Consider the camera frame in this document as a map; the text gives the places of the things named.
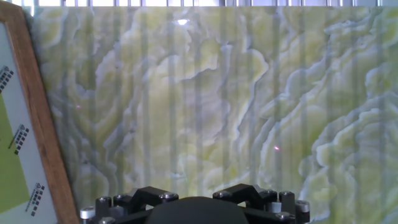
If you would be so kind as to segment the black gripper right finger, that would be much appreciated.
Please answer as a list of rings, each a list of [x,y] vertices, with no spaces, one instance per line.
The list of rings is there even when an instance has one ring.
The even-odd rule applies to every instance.
[[[248,223],[310,223],[310,203],[297,199],[289,190],[277,192],[258,185],[237,184],[213,193],[213,198],[235,204]]]

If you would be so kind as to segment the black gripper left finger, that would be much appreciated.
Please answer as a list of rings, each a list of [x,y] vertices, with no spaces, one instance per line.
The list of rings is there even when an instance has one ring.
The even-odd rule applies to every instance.
[[[125,224],[145,223],[152,210],[147,206],[156,207],[179,199],[175,192],[147,186],[133,189],[128,194],[113,197],[102,196],[95,204],[80,209],[81,224]]]

